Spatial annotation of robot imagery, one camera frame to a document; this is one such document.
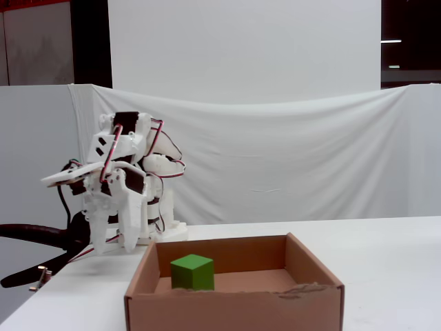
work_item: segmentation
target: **white backdrop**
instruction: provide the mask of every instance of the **white backdrop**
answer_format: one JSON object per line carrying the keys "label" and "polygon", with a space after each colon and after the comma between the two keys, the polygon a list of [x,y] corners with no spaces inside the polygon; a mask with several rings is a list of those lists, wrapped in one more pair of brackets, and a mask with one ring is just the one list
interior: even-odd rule
{"label": "white backdrop", "polygon": [[210,103],[380,89],[380,0],[109,0],[113,87]]}
{"label": "white backdrop", "polygon": [[176,218],[191,224],[441,214],[441,87],[258,105],[69,86],[84,157],[98,117],[165,120],[187,163]]}
{"label": "white backdrop", "polygon": [[[40,179],[79,156],[72,99],[67,86],[0,87],[0,223],[66,227],[56,188]],[[72,216],[81,200],[64,189]],[[0,237],[0,279],[47,261],[64,251]],[[0,287],[0,323],[33,295],[29,286]]]}

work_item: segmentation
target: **black wire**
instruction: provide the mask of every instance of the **black wire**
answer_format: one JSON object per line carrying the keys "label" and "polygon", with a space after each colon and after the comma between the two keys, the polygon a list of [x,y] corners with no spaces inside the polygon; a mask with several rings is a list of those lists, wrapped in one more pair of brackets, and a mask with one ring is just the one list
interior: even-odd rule
{"label": "black wire", "polygon": [[[72,165],[72,160],[76,161],[75,159],[70,159],[69,163],[66,164],[63,167],[63,169],[61,169],[61,171],[69,169],[69,167]],[[60,196],[61,203],[63,204],[63,207],[64,207],[64,209],[66,211],[66,214],[68,215],[68,224],[67,224],[66,228],[69,228],[69,225],[70,225],[70,210],[69,210],[68,204],[66,203],[66,200],[64,199],[63,191],[61,190],[61,185],[57,186],[57,191],[58,191],[58,195]]]}

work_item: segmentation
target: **white curtain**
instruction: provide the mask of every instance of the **white curtain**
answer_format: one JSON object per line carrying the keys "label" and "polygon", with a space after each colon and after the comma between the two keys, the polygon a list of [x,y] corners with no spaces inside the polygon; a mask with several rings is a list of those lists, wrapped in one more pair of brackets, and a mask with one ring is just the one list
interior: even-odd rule
{"label": "white curtain", "polygon": [[183,151],[189,224],[441,214],[441,87],[257,105],[70,86],[83,159],[100,114],[147,112]]}

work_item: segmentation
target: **cable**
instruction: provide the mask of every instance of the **cable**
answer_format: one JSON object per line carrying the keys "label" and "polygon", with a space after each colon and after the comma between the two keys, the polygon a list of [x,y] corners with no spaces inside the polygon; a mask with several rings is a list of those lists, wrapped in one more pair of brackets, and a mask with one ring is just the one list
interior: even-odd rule
{"label": "cable", "polygon": [[149,152],[146,155],[147,157],[149,155],[151,155],[151,153],[153,152],[153,148],[156,145],[156,142],[158,141],[159,135],[161,134],[161,132],[163,130],[163,125],[164,125],[164,121],[161,119],[152,119],[152,121],[155,123],[159,123],[159,127],[152,128],[153,130],[156,131],[156,134],[154,135],[153,142],[152,142],[152,145],[150,146]]}
{"label": "cable", "polygon": [[[66,164],[66,165],[61,169],[61,171],[65,171],[65,170],[69,169],[70,166],[71,166],[72,164],[75,164],[75,165],[78,166],[78,167],[81,167],[81,166],[82,166],[82,164],[79,163],[76,159],[70,159],[70,160],[69,160],[69,163]],[[61,185],[58,185],[58,186],[57,186],[57,191],[58,191],[58,196],[60,197],[61,203],[63,204],[64,210],[66,211],[66,214],[68,215],[68,224],[67,224],[67,227],[66,227],[66,228],[69,228],[69,225],[70,225],[70,210],[69,210],[69,206],[68,206],[68,204],[66,203],[66,200],[64,199],[63,191],[62,191],[62,189],[61,189]]]}
{"label": "cable", "polygon": [[174,177],[182,176],[184,174],[184,171],[185,171],[185,169],[187,167],[187,165],[185,163],[183,163],[181,160],[171,160],[171,162],[181,164],[183,166],[182,171],[178,172],[177,174],[167,174],[165,176],[158,176],[157,175],[158,177],[160,177],[160,178],[174,178]]}
{"label": "cable", "polygon": [[164,195],[164,181],[162,178],[160,178],[157,174],[154,174],[153,172],[146,172],[146,173],[156,177],[157,179],[159,179],[161,181],[161,196],[159,197],[159,201],[158,201],[158,211],[159,211],[159,219],[161,220],[161,222],[163,224],[163,229],[161,230],[158,227],[158,223],[156,223],[156,222],[155,222],[155,226],[156,226],[156,229],[158,230],[158,232],[164,232],[165,231],[165,222],[163,219],[163,215],[161,214],[161,200]]}
{"label": "cable", "polygon": [[170,136],[167,133],[165,133],[165,131],[161,131],[161,132],[168,138],[168,140],[170,140],[170,143],[172,143],[172,145],[178,150],[179,154],[181,155],[179,159],[181,160],[183,155],[181,149],[172,141],[172,138],[170,138]]}
{"label": "cable", "polygon": [[[117,234],[115,237],[112,237],[112,238],[110,238],[110,239],[107,239],[105,242],[106,242],[106,243],[109,243],[109,242],[111,242],[111,241],[113,241],[113,240],[118,239],[119,237],[120,237],[120,235]],[[94,248],[90,248],[90,249],[88,249],[88,250],[82,252],[81,254],[76,255],[75,257],[71,258],[71,259],[69,260],[68,263],[71,263],[71,262],[75,261],[76,259],[78,259],[78,258],[80,258],[80,257],[82,257],[82,256],[84,256],[84,255],[86,255],[86,254],[89,254],[89,253],[90,253],[91,251],[93,251],[93,250],[94,250]]]}
{"label": "cable", "polygon": [[112,147],[110,148],[109,154],[107,155],[107,159],[104,162],[104,167],[103,167],[101,174],[99,176],[100,183],[107,183],[107,180],[105,180],[105,178],[104,178],[105,171],[106,171],[107,167],[109,166],[109,162],[112,159],[113,152],[115,151],[115,147],[116,147],[118,140],[119,140],[119,137],[121,136],[121,133],[123,131],[123,126],[121,124],[116,124],[114,127],[114,132],[116,129],[118,129],[118,132],[115,135],[115,139],[113,140]]}

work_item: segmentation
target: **metal clip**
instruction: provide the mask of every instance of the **metal clip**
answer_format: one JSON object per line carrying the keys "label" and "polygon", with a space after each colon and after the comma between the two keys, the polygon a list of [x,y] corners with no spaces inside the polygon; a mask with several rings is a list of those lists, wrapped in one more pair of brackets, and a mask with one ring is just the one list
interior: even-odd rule
{"label": "metal clip", "polygon": [[31,286],[29,288],[29,291],[36,292],[40,290],[40,288],[43,287],[44,284],[46,284],[51,278],[52,278],[52,271],[48,270],[44,265],[39,265],[39,270],[41,270],[41,276],[39,279],[39,282],[37,283],[37,286]]}

